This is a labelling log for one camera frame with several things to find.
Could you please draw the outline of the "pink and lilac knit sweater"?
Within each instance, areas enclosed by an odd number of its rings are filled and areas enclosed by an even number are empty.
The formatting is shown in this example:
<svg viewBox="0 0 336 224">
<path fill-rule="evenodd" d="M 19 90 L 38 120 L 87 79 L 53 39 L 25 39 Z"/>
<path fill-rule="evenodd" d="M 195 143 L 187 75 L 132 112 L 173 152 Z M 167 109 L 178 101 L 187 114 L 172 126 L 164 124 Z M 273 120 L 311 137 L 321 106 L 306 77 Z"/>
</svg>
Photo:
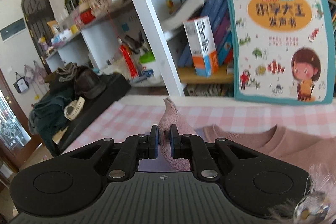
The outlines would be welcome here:
<svg viewBox="0 0 336 224">
<path fill-rule="evenodd" d="M 184 172 L 190 170 L 187 159 L 173 159 L 170 147 L 170 129 L 174 127 L 179 135 L 198 135 L 207 143 L 229 141 L 230 150 L 239 159 L 249 159 L 255 154 L 264 154 L 297 166 L 305 171 L 314 168 L 326 169 L 335 174 L 335 138 L 323 139 L 317 135 L 297 132 L 284 126 L 274 126 L 262 133 L 243 134 L 225 132 L 217 125 L 206 126 L 195 131 L 179 114 L 175 104 L 165 99 L 166 110 L 159 123 L 159 149 L 162 156 L 158 160 L 143 160 L 139 164 L 142 172 Z"/>
</svg>

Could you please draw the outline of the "red hanging tassel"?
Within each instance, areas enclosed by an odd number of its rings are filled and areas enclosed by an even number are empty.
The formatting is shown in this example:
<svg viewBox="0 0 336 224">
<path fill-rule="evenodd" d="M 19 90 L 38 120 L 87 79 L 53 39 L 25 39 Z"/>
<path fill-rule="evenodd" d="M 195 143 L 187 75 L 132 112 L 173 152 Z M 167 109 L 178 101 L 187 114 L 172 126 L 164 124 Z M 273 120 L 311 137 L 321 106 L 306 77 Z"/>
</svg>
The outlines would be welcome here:
<svg viewBox="0 0 336 224">
<path fill-rule="evenodd" d="M 130 73 L 130 76 L 132 79 L 135 79 L 136 77 L 138 77 L 138 71 L 129 54 L 129 51 L 126 49 L 126 46 L 124 45 L 120 37 L 118 37 L 118 43 L 120 44 L 120 51 L 124 57 L 127 69 L 129 70 L 129 73 Z"/>
</svg>

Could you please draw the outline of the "white orange usmile box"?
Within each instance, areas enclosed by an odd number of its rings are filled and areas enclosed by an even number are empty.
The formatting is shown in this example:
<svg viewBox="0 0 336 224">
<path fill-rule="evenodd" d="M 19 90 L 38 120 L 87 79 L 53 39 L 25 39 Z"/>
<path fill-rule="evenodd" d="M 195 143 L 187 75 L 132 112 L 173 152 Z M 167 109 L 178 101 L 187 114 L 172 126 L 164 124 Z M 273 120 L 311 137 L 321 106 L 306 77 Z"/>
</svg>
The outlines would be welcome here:
<svg viewBox="0 0 336 224">
<path fill-rule="evenodd" d="M 218 71 L 219 62 L 209 17 L 188 20 L 183 26 L 196 74 L 210 77 Z"/>
</svg>

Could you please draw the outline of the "pink checkered table mat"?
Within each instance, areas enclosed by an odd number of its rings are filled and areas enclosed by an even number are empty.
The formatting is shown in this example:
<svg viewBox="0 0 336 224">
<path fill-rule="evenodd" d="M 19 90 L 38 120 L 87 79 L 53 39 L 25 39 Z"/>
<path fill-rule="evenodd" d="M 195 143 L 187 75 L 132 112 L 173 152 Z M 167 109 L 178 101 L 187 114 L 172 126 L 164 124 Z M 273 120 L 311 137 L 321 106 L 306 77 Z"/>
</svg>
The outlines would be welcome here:
<svg viewBox="0 0 336 224">
<path fill-rule="evenodd" d="M 291 154 L 308 146 L 308 139 L 335 143 L 335 105 L 304 107 L 222 106 L 179 107 L 179 112 L 194 129 L 217 125 L 223 131 L 259 138 L 273 126 L 284 127 L 266 143 L 263 151 L 272 155 Z M 66 151 L 72 151 L 98 139 L 113 138 L 122 142 L 126 137 L 149 132 L 159 123 L 164 106 L 136 106 L 120 102 L 104 111 Z"/>
</svg>

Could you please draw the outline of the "white wristwatch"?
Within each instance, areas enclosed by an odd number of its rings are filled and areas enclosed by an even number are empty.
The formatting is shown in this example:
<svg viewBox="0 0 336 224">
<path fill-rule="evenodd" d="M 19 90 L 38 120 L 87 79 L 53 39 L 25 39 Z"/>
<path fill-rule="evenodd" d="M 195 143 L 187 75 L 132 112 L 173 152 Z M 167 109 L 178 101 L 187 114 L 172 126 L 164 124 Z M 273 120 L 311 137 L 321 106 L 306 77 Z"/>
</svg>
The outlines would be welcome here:
<svg viewBox="0 0 336 224">
<path fill-rule="evenodd" d="M 85 104 L 85 99 L 83 97 L 79 97 L 77 100 L 72 101 L 68 106 L 64 109 L 64 116 L 73 121 L 82 111 Z"/>
</svg>

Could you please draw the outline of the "white mug green lid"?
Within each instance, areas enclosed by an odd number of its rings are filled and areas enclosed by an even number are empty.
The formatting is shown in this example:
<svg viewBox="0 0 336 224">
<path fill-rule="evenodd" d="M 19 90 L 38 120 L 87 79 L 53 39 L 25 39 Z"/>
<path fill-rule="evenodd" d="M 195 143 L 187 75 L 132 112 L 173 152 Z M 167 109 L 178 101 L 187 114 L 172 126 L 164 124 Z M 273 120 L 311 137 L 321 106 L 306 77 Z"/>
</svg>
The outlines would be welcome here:
<svg viewBox="0 0 336 224">
<path fill-rule="evenodd" d="M 146 79 L 152 84 L 158 84 L 163 81 L 158 63 L 152 52 L 147 52 L 139 58 L 139 64 Z"/>
</svg>

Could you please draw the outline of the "teal children's sound book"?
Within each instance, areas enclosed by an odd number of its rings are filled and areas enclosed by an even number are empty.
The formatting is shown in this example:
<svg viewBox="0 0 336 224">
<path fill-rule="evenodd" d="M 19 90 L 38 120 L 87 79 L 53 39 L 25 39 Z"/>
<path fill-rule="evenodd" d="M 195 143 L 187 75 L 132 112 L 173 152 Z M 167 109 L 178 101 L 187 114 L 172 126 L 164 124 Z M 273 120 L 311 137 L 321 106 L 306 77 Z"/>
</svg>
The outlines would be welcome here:
<svg viewBox="0 0 336 224">
<path fill-rule="evenodd" d="M 228 8 L 237 100 L 332 102 L 335 45 L 327 0 L 228 0 Z"/>
</svg>

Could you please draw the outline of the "black leather shoe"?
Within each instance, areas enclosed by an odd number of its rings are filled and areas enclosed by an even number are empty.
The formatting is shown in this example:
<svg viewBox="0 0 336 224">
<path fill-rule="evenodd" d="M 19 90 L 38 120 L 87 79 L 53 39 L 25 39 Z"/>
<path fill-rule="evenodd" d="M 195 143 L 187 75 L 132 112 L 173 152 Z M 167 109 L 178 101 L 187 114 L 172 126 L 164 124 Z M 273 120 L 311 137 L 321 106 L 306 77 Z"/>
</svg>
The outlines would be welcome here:
<svg viewBox="0 0 336 224">
<path fill-rule="evenodd" d="M 69 63 L 55 73 L 50 83 L 50 94 L 53 96 L 63 95 L 72 100 L 82 96 L 92 100 L 106 89 L 106 83 L 87 66 Z"/>
</svg>

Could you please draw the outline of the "dark green clothing pile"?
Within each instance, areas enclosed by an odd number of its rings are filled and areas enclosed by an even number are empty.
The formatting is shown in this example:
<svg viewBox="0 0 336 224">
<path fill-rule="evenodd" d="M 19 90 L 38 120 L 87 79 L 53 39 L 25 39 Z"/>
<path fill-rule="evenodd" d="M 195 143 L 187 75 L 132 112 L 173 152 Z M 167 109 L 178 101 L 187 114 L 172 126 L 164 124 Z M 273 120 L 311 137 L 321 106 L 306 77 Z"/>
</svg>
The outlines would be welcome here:
<svg viewBox="0 0 336 224">
<path fill-rule="evenodd" d="M 64 109 L 75 98 L 75 92 L 72 88 L 56 94 L 49 93 L 34 105 L 29 114 L 30 133 L 42 138 L 43 144 L 52 156 L 61 154 L 53 137 L 68 126 L 70 121 L 64 116 Z"/>
</svg>

